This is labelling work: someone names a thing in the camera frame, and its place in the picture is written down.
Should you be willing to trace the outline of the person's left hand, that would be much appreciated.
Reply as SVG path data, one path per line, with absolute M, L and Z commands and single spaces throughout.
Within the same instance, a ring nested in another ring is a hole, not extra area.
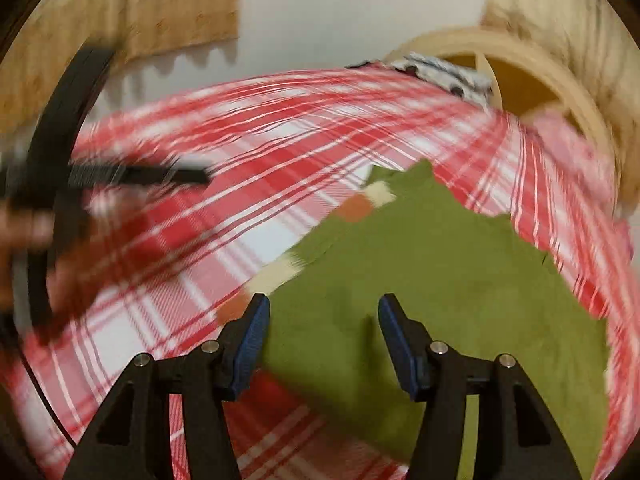
M 123 255 L 122 246 L 137 232 L 142 213 L 130 200 L 90 217 L 87 231 L 59 256 L 47 270 L 47 291 L 52 320 L 40 330 L 55 336 L 75 318 L 80 318 L 100 292 L 129 285 L 134 277 L 134 258 Z M 18 209 L 1 201 L 1 352 L 11 354 L 18 344 L 14 327 L 13 265 L 26 249 L 45 250 L 53 242 L 54 213 Z

